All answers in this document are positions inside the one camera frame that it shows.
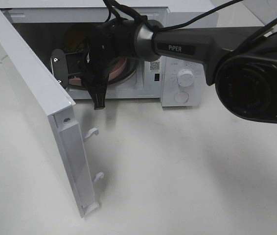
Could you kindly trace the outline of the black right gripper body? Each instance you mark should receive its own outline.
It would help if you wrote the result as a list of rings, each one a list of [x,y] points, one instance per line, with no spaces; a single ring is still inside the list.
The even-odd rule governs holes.
[[[136,59],[134,35],[137,24],[134,21],[109,21],[103,24],[88,23],[91,32],[83,40],[82,52],[68,52],[77,55],[77,70],[82,84],[104,84],[119,59]]]

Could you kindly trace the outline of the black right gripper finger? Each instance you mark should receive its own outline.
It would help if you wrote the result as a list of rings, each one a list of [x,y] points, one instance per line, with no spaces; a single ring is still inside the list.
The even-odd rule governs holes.
[[[87,86],[89,95],[94,103],[95,110],[101,110],[105,108],[107,83],[95,84]]]

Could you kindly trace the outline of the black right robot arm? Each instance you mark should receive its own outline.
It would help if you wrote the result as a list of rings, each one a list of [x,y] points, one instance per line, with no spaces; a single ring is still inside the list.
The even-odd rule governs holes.
[[[152,62],[167,56],[197,62],[231,113],[277,123],[277,32],[265,33],[263,27],[166,30],[154,20],[146,24],[111,20],[92,29],[81,42],[82,51],[66,57],[67,67],[69,75],[81,76],[94,107],[102,109],[109,74],[121,57]]]

